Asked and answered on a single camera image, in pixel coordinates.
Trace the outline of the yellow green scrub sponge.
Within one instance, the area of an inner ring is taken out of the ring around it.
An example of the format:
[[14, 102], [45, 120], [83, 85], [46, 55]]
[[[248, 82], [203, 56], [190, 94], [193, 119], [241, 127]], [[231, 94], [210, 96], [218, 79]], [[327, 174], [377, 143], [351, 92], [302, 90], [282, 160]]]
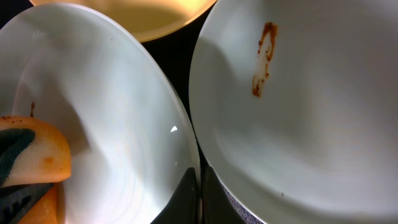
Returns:
[[71, 174], [70, 148], [55, 126], [33, 117], [1, 117], [1, 188], [53, 183], [17, 223], [57, 223], [57, 183]]

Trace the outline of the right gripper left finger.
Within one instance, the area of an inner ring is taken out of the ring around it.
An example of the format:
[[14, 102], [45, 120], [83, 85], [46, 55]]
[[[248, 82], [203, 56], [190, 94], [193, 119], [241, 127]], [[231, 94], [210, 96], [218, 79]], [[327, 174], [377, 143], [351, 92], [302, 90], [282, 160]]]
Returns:
[[151, 224], [197, 224], [198, 193], [195, 169], [188, 168], [165, 208]]

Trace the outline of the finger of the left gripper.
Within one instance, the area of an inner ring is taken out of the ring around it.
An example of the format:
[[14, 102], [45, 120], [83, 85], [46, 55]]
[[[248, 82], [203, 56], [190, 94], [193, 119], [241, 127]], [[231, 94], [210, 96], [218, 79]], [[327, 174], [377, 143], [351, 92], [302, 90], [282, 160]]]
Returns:
[[16, 224], [53, 187], [53, 183], [1, 188], [1, 224]]

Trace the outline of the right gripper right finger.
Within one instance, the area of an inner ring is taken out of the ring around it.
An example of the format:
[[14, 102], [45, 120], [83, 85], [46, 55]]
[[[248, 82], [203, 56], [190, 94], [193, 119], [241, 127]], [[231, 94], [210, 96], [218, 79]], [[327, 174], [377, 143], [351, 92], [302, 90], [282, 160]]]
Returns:
[[210, 166], [205, 168], [203, 174], [202, 199], [204, 224], [245, 224]]

